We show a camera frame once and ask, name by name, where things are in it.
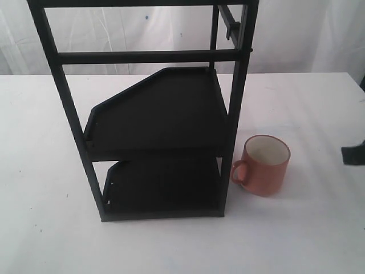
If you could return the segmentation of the black metal shelf rack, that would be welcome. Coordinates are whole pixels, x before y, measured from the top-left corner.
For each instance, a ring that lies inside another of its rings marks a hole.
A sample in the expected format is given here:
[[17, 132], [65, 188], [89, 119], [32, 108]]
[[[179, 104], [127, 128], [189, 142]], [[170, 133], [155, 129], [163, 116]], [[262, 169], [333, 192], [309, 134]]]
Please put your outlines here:
[[[258, 1], [28, 1], [103, 222], [222, 217]], [[210, 48], [65, 53], [46, 9], [211, 6]], [[80, 125], [64, 65], [168, 63], [96, 105]]]

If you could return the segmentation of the terracotta ceramic mug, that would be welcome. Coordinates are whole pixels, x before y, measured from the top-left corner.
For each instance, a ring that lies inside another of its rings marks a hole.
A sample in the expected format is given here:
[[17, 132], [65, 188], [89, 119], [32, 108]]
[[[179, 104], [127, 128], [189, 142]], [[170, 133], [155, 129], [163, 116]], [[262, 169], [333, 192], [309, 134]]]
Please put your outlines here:
[[254, 135], [244, 144], [240, 160], [232, 164], [230, 180], [251, 194], [268, 197], [283, 184], [291, 151], [271, 135]]

